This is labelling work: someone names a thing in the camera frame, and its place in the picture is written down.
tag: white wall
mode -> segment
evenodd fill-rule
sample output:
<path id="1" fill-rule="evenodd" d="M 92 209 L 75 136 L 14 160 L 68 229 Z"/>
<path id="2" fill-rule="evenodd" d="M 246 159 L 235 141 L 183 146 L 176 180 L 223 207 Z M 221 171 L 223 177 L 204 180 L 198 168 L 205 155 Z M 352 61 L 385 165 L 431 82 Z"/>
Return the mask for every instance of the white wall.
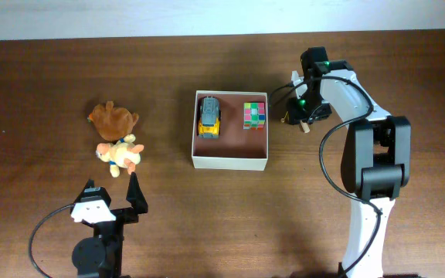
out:
<path id="1" fill-rule="evenodd" d="M 0 0 L 0 39 L 445 29 L 445 0 Z"/>

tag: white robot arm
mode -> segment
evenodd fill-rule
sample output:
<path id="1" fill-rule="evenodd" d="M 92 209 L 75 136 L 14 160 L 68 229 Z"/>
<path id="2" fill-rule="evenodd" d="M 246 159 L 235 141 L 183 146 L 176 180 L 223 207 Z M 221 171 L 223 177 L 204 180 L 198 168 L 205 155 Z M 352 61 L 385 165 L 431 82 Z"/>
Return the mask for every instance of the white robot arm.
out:
<path id="1" fill-rule="evenodd" d="M 329 62 L 324 48 L 312 48 L 301 57 L 305 77 L 297 72 L 291 75 L 295 85 L 310 78 L 319 79 L 302 84 L 296 89 L 296 98 L 288 100 L 290 124 L 299 121 L 308 124 L 323 120 L 331 113 L 329 105 L 337 111 L 343 122 L 365 115 L 369 103 L 365 96 L 346 82 L 320 80 L 323 76 L 336 76 L 362 86 L 351 66 L 345 61 Z M 409 178 L 410 125 L 405 117 L 392 117 L 368 94 L 373 104 L 372 113 L 361 123 L 351 123 L 348 130 L 345 152 L 341 162 L 341 178 L 345 187 L 354 196 L 371 202 L 382 211 L 380 227 L 368 252 L 350 269 L 348 278 L 381 277 L 382 247 L 386 234 L 389 213 L 394 206 L 399 188 Z M 385 154 L 374 154 L 374 142 L 389 147 Z M 377 213 L 372 206 L 351 200 L 352 214 L 346 253 L 340 264 L 340 273 L 360 257 L 372 237 L 377 222 Z"/>

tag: plush toy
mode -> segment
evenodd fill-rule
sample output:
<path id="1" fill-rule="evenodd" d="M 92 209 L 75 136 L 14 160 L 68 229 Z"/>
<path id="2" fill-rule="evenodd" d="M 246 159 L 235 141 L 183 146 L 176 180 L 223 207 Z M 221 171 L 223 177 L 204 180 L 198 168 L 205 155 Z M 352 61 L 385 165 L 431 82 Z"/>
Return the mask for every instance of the plush toy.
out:
<path id="1" fill-rule="evenodd" d="M 106 106 L 98 104 L 87 118 L 93 122 L 99 135 L 106 141 L 116 141 L 127 136 L 138 121 L 138 114 L 131 114 L 126 108 L 113 106 L 112 101 L 106 102 Z"/>
<path id="2" fill-rule="evenodd" d="M 97 145 L 96 155 L 100 160 L 109 162 L 109 171 L 113 178 L 120 175 L 120 167 L 128 169 L 128 174 L 131 175 L 135 171 L 135 165 L 140 163 L 140 152 L 144 150 L 144 145 L 135 145 L 134 141 L 135 135 L 129 134 L 116 144 Z"/>

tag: cube face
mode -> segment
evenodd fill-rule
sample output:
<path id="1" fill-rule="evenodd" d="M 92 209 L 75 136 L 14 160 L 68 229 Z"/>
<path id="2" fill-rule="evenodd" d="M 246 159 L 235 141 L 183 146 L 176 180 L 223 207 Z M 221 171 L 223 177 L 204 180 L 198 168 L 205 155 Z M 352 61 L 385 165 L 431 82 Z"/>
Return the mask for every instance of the cube face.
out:
<path id="1" fill-rule="evenodd" d="M 262 130 L 265 123 L 265 103 L 245 103 L 243 105 L 243 129 Z"/>

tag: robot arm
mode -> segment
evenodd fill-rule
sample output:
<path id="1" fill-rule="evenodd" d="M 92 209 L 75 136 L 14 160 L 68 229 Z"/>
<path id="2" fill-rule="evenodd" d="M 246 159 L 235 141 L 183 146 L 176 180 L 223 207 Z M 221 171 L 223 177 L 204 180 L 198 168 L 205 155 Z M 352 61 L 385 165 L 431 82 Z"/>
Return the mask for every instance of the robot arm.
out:
<path id="1" fill-rule="evenodd" d="M 344 60 L 329 61 L 323 47 L 307 50 L 301 56 L 304 77 L 293 72 L 294 85 L 304 79 L 336 76 L 360 85 L 352 67 Z M 346 189 L 362 200 L 373 203 L 382 211 L 379 231 L 369 251 L 362 260 L 346 273 L 349 278 L 381 277 L 382 247 L 389 213 L 399 190 L 409 179 L 409 145 L 411 127 L 405 117 L 392 117 L 370 96 L 373 112 L 364 120 L 348 127 L 345 151 L 341 161 L 341 179 Z M 341 120 L 365 115 L 369 104 L 353 86 L 339 80 L 319 80 L 303 84 L 296 90 L 296 97 L 287 102 L 289 123 L 300 121 L 312 124 L 327 119 L 331 108 Z M 387 153 L 374 154 L 373 145 L 388 147 Z M 346 253 L 340 264 L 342 273 L 364 251 L 375 228 L 377 214 L 372 206 L 352 200 L 352 214 Z"/>
<path id="2" fill-rule="evenodd" d="M 109 209 L 111 199 L 105 188 L 89 180 L 75 200 L 71 217 L 93 228 L 93 237 L 81 240 L 73 249 L 72 261 L 79 278 L 128 278 L 121 275 L 123 226 L 137 223 L 148 212 L 148 204 L 133 172 L 127 191 L 128 208 Z"/>

